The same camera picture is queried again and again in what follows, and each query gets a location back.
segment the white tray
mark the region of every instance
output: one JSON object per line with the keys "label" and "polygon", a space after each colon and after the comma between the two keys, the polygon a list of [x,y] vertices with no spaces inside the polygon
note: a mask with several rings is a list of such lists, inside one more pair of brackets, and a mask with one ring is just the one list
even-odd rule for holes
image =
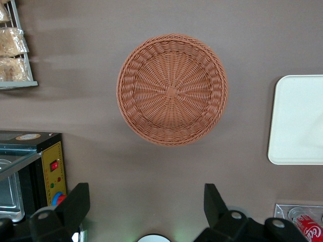
{"label": "white tray", "polygon": [[323,164],[323,75],[277,82],[268,158],[277,165]]}

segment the wicker basket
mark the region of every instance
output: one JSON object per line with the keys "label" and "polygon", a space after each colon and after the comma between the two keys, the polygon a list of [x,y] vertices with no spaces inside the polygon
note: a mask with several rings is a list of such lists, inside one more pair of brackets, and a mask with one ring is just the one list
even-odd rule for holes
{"label": "wicker basket", "polygon": [[127,124],[142,138],[164,146],[187,145],[209,133],[227,96],[227,77],[217,55],[181,34],[139,45],[118,78],[118,105]]}

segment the red can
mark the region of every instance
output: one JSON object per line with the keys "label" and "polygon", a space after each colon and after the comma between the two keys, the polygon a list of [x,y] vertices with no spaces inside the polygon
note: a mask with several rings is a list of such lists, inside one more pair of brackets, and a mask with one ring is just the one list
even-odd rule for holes
{"label": "red can", "polygon": [[289,211],[288,217],[310,242],[323,242],[323,228],[300,207]]}

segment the woven basket rim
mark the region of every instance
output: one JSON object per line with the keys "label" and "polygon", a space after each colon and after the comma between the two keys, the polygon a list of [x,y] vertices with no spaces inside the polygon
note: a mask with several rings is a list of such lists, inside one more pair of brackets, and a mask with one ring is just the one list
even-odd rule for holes
{"label": "woven basket rim", "polygon": [[[215,65],[216,69],[219,72],[219,76],[221,77],[221,110],[219,115],[214,116],[213,117],[213,122],[211,122],[208,126],[207,126],[207,131],[206,132],[200,132],[195,134],[192,137],[189,137],[189,139],[185,139],[185,140],[177,140],[177,141],[163,141],[163,140],[158,140],[155,138],[152,138],[150,135],[147,135],[145,133],[142,132],[141,129],[139,129],[136,126],[136,122],[133,122],[131,120],[131,118],[129,118],[128,114],[127,114],[127,109],[126,106],[124,104],[125,100],[123,99],[122,96],[122,88],[123,88],[123,80],[126,74],[127,69],[129,68],[129,66],[131,66],[132,62],[136,59],[136,57],[138,56],[138,54],[142,53],[147,47],[149,46],[153,46],[155,44],[161,43],[161,42],[170,42],[170,41],[179,41],[182,42],[184,44],[188,44],[188,45],[192,45],[194,48],[199,49],[199,51],[203,51],[207,57],[209,57],[212,61],[212,63]],[[121,114],[124,118],[124,120],[126,121],[126,123],[128,124],[128,126],[139,136],[141,136],[142,138],[155,143],[155,144],[159,144],[159,145],[164,145],[164,146],[178,146],[178,145],[186,145],[186,144],[190,144],[193,143],[197,140],[199,140],[200,138],[202,138],[203,136],[205,136],[206,134],[208,134],[211,129],[218,123],[218,121],[220,120],[223,111],[226,107],[227,104],[227,97],[228,97],[228,82],[227,82],[227,75],[225,72],[225,69],[219,59],[219,57],[214,53],[214,51],[207,46],[206,44],[202,43],[201,41],[199,41],[198,39],[195,39],[193,37],[190,37],[188,35],[184,35],[184,34],[165,34],[165,35],[159,35],[156,37],[152,37],[148,40],[146,40],[145,42],[141,43],[139,46],[137,46],[126,58],[125,62],[123,63],[120,73],[118,75],[118,83],[117,83],[117,102],[118,102],[118,106],[119,109],[121,111]]]}

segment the plastic bag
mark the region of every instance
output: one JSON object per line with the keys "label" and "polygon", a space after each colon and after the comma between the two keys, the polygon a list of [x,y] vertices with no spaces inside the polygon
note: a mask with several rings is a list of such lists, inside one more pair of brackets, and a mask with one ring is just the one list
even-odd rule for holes
{"label": "plastic bag", "polygon": [[26,82],[31,81],[23,58],[0,58],[0,75],[1,68],[5,73],[4,81]]}
{"label": "plastic bag", "polygon": [[8,67],[0,64],[0,82],[7,81],[7,71]]}
{"label": "plastic bag", "polygon": [[27,52],[28,47],[21,29],[0,29],[0,56],[14,57]]}
{"label": "plastic bag", "polygon": [[10,21],[9,13],[5,6],[0,3],[0,23],[5,23]]}

